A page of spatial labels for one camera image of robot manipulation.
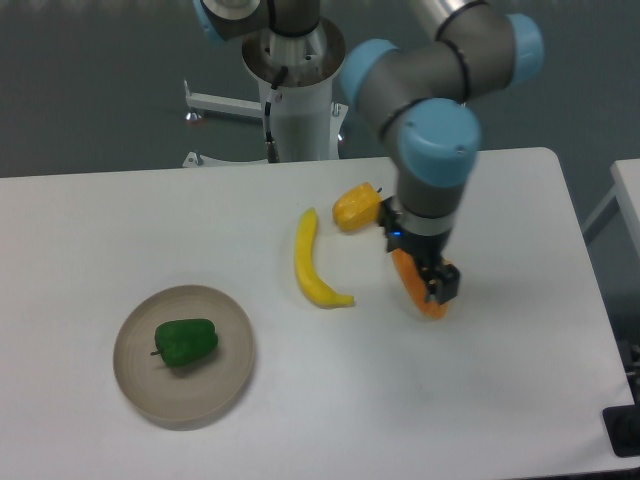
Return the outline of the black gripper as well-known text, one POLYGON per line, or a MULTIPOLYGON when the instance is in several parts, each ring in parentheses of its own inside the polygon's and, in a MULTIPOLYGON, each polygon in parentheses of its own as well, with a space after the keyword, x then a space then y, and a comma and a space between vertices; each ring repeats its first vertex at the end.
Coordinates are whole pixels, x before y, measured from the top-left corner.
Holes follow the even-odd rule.
POLYGON ((453 214, 436 218, 415 215, 404 209, 396 196, 384 199, 377 215, 386 249, 401 249, 413 258, 426 287, 424 299, 438 305, 456 298, 460 285, 460 271, 442 256, 453 219, 453 214))

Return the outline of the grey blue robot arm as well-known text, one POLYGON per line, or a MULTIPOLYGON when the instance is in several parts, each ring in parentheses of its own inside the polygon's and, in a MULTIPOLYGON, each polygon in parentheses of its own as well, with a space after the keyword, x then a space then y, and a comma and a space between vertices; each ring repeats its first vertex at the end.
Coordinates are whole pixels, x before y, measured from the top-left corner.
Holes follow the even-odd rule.
POLYGON ((529 80, 541 69, 536 23, 485 1, 416 1, 429 36, 404 52, 383 39, 348 49, 317 1, 197 1, 212 42, 242 42, 259 86, 258 115, 271 163, 330 153, 332 84, 339 81, 398 171, 375 215, 396 269, 421 306, 444 305, 460 285, 442 252, 472 172, 481 129, 467 102, 529 80))

